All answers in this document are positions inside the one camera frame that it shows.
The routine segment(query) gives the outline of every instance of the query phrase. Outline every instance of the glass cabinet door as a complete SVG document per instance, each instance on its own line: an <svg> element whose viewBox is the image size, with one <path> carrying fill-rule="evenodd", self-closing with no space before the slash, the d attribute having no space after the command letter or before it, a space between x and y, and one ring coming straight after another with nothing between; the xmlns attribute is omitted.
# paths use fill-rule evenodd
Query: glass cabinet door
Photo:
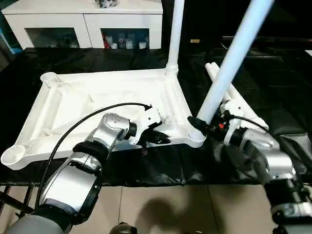
<svg viewBox="0 0 312 234"><path fill-rule="evenodd" d="M149 29L101 28L104 48L146 49L149 48Z"/></svg>
<svg viewBox="0 0 312 234"><path fill-rule="evenodd" d="M91 47L83 14L16 14L5 18L22 49Z"/></svg>
<svg viewBox="0 0 312 234"><path fill-rule="evenodd" d="M79 48L74 28L25 28L34 47Z"/></svg>
<svg viewBox="0 0 312 234"><path fill-rule="evenodd" d="M94 48L161 48L161 14L85 14L84 18Z"/></svg>

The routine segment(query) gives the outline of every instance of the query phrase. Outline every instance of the black tablecloth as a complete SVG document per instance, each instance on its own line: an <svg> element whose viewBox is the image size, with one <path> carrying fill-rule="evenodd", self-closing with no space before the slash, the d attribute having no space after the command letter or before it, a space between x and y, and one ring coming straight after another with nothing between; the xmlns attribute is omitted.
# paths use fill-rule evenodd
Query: black tablecloth
<svg viewBox="0 0 312 234"><path fill-rule="evenodd" d="M179 58L178 80L193 115L211 85L205 62L221 64L226 50ZM163 68L167 54L155 51L102 49L26 49L0 73L0 153L12 146L23 126L45 72L57 74ZM234 85L270 127L292 158L299 176L312 181L312 58L303 50L252 50ZM103 185L171 186L184 184L257 183L239 168L236 148L208 139L203 147L174 145L114 152L107 161ZM50 173L64 161L54 160ZM45 163L12 171L0 164L0 185L38 185Z"/></svg>

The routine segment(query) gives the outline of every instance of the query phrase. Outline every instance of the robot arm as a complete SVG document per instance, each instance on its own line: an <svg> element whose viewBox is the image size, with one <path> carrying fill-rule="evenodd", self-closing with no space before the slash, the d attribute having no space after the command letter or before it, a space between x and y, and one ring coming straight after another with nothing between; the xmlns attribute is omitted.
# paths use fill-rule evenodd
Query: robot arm
<svg viewBox="0 0 312 234"><path fill-rule="evenodd" d="M296 178L290 157L280 150L279 143L267 132L231 127L229 113L206 122L189 117L189 122L204 135L235 145L248 157L271 204L274 234L312 233L312 203L309 192Z"/></svg>
<svg viewBox="0 0 312 234"><path fill-rule="evenodd" d="M73 148L73 154L48 179L35 212L13 224L7 233L63 234L86 221L98 199L105 161L116 142L128 139L137 144L146 130L160 124L156 108L146 110L134 122L105 114L98 127Z"/></svg>

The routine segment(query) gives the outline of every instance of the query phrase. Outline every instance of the white plastic part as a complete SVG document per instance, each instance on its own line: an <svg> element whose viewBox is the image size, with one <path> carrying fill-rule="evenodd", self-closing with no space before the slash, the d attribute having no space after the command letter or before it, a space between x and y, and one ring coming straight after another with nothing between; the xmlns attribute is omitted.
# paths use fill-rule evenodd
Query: white plastic part
<svg viewBox="0 0 312 234"><path fill-rule="evenodd" d="M219 72L218 65L213 62L211 64L207 63L205 67L210 76L210 79L212 80L212 82L215 82L215 79ZM235 89L232 84L230 84L228 91L225 93L222 103L223 104L220 106L222 113L225 110L229 110L232 115L245 117L260 124L266 129L269 129L266 122L253 111L253 109L249 106L249 104L245 101L242 95ZM244 120L236 120L235 123L237 123L235 128L243 127L263 132L261 128Z"/></svg>
<svg viewBox="0 0 312 234"><path fill-rule="evenodd" d="M252 0L197 118L211 122L274 0Z"/></svg>
<svg viewBox="0 0 312 234"><path fill-rule="evenodd" d="M156 108L151 108L147 111L142 112L139 117L133 121L136 124L136 136L130 137L129 144L135 145L140 140L142 133L148 129L148 127L154 123L160 123L161 118Z"/></svg>
<svg viewBox="0 0 312 234"><path fill-rule="evenodd" d="M172 19L171 39L169 58L167 63L168 71L177 71L177 59L180 48L180 37L183 21L184 0L175 0L174 15Z"/></svg>
<svg viewBox="0 0 312 234"><path fill-rule="evenodd" d="M192 141L187 120L191 112L175 73L166 69L98 72L41 76L42 87L20 132L16 143L1 156L2 164L13 170L33 161L48 159L60 137L78 120L100 108L123 103L140 102L152 105L159 112L162 125L155 130L170 136L170 144L200 147L203 141ZM140 106L117 107L114 112L134 121L144 112ZM56 158L68 157L72 148L86 139L98 126L106 112L98 114L77 127L60 145ZM147 144L148 147L160 146ZM129 141L118 142L114 151L140 148Z"/></svg>

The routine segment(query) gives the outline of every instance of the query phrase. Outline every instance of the white plastic tube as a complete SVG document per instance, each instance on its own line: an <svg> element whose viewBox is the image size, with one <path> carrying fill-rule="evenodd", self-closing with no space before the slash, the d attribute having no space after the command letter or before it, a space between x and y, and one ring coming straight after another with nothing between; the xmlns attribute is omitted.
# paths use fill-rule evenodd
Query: white plastic tube
<svg viewBox="0 0 312 234"><path fill-rule="evenodd" d="M167 70L178 69L177 58L179 55L183 10L184 10L184 0L175 0Z"/></svg>
<svg viewBox="0 0 312 234"><path fill-rule="evenodd" d="M207 72L208 72L208 74L209 74L209 77L210 77L211 81L212 81L212 82L215 82L216 75L218 74L218 72L219 72L219 70L220 70L220 68L218 67L218 65L217 65L215 62L213 62L213 63L206 63L205 68L206 68L206 70L207 70ZM224 97L223 97L223 99L222 99L222 102L226 102L226 101L229 101L229 100L232 99L232 97L231 97L230 94L229 94L229 90L230 90L230 88L231 88L231 85L230 85L228 91L224 94Z"/></svg>
<svg viewBox="0 0 312 234"><path fill-rule="evenodd" d="M197 118L211 122L274 0L252 0Z"/></svg>

